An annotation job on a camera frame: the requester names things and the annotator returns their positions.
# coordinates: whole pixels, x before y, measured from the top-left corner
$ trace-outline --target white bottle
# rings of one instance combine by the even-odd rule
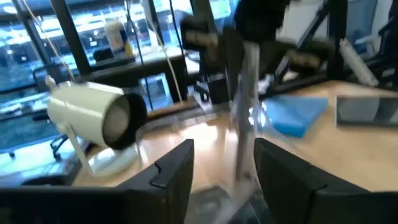
[[[112,21],[105,25],[105,34],[115,58],[133,57],[130,41],[124,25],[120,21]]]

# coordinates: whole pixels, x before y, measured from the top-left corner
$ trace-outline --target tablet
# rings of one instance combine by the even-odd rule
[[[398,97],[337,96],[336,125],[398,127]]]

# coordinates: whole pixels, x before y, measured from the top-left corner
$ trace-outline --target blue pad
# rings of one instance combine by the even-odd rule
[[[265,105],[266,114],[278,132],[302,138],[328,108],[328,98],[283,95],[266,99]]]

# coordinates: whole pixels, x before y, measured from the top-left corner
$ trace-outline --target desk surface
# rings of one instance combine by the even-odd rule
[[[300,90],[296,95],[329,97],[329,107],[303,139],[290,139],[296,147],[264,138],[342,179],[370,191],[398,190],[398,132],[382,128],[335,128],[336,95],[393,95],[343,82],[327,82]],[[228,115],[179,130],[164,129],[146,134],[141,151],[144,167],[172,150],[186,138],[195,140],[192,191],[232,184],[233,144],[236,136],[228,131]],[[74,185],[116,186],[141,171],[138,162],[111,178],[93,179],[81,170]]]

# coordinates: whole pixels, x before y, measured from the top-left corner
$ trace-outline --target fan stand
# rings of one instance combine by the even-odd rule
[[[107,148],[95,154],[90,160],[87,159],[83,149],[81,148],[75,133],[68,124],[57,124],[57,128],[61,133],[68,136],[75,152],[81,162],[82,168],[88,170],[93,177],[108,177],[117,174],[129,166],[139,157],[135,147],[131,146],[122,152],[114,151]]]

